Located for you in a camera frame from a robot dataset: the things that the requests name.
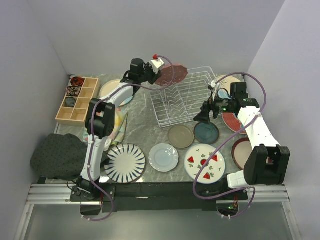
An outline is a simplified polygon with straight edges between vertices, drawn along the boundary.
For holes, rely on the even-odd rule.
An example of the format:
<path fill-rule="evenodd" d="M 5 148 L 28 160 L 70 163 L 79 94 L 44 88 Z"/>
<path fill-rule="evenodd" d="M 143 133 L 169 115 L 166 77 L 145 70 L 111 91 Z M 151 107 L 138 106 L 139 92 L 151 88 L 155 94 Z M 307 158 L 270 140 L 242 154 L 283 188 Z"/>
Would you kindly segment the light blue scalloped plate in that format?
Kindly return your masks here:
<path fill-rule="evenodd" d="M 152 147 L 148 155 L 148 160 L 156 171 L 167 173 L 177 167 L 179 154 L 172 145 L 160 143 Z"/>

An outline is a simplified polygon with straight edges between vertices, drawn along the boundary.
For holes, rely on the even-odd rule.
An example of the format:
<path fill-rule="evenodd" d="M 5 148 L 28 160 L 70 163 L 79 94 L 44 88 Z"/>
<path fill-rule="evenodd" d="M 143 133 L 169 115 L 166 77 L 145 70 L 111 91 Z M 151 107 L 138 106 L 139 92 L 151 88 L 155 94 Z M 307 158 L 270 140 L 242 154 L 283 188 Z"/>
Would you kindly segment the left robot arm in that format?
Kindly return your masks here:
<path fill-rule="evenodd" d="M 116 108 L 134 96 L 142 87 L 142 83 L 154 84 L 160 78 L 164 65 L 164 61 L 157 55 L 148 63 L 134 58 L 129 70 L 114 90 L 100 99 L 90 100 L 85 119 L 88 133 L 87 152 L 83 169 L 76 181 L 75 193 L 82 193 L 88 201 L 94 201 L 99 197 L 98 181 L 101 176 L 102 155 L 105 143 L 115 127 Z"/>

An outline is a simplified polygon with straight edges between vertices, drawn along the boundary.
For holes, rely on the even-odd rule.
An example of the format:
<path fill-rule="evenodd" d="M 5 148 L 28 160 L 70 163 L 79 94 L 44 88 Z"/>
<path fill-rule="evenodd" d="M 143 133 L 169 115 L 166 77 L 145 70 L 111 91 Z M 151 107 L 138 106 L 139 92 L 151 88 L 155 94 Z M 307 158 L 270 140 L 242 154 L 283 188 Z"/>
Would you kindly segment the pink polka dot plate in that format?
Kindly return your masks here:
<path fill-rule="evenodd" d="M 155 81 L 155 84 L 160 87 L 168 87 L 173 84 L 182 82 L 188 75 L 188 69 L 181 64 L 166 65 L 160 71 L 160 78 Z"/>

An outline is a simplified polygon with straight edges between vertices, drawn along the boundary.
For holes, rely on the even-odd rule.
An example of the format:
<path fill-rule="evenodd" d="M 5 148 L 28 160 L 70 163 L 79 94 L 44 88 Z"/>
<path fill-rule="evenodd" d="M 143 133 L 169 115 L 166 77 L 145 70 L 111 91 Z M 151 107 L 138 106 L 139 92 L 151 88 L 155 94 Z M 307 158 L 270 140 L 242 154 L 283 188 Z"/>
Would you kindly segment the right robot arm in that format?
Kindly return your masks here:
<path fill-rule="evenodd" d="M 285 179 L 290 150 L 281 146 L 268 129 L 262 115 L 262 107 L 254 98 L 249 98 L 247 84 L 234 82 L 230 85 L 230 99 L 212 93 L 202 104 L 194 121 L 210 123 L 210 113 L 217 118 L 221 113 L 232 113 L 242 124 L 252 151 L 244 169 L 227 176 L 227 182 L 219 187 L 222 198 L 230 200 L 237 188 L 254 185 L 282 185 Z"/>

